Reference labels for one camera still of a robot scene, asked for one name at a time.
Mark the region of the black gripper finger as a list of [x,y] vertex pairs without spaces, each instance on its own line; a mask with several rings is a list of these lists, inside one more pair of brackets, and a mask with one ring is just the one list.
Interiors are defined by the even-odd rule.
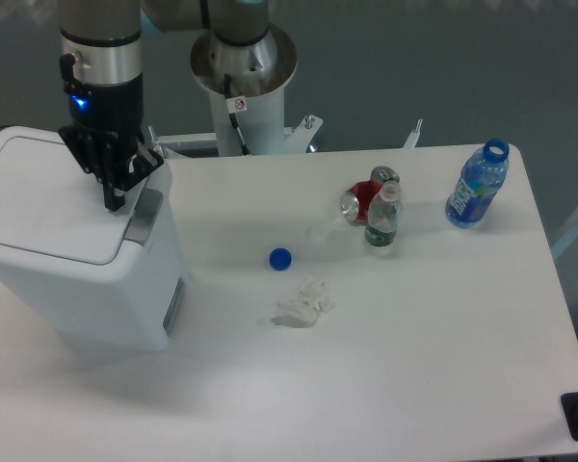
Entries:
[[125,204],[124,194],[164,164],[159,153],[137,139],[118,139],[115,158],[115,210]]
[[113,133],[80,125],[64,126],[58,134],[80,168],[101,183],[105,208],[118,210],[118,139]]

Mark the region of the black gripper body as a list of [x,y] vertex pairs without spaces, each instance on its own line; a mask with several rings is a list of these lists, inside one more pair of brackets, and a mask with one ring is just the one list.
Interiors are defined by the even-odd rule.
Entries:
[[123,149],[136,149],[142,142],[144,115],[143,75],[116,85],[85,84],[75,78],[65,80],[72,123],[60,129],[69,148],[79,136],[113,134]]

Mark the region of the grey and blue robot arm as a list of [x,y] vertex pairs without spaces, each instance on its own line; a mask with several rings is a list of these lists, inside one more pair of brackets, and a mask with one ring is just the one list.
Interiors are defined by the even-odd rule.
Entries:
[[251,45],[269,29],[265,1],[61,1],[59,65],[72,121],[59,135],[115,212],[163,163],[145,147],[141,17],[162,31],[209,29]]

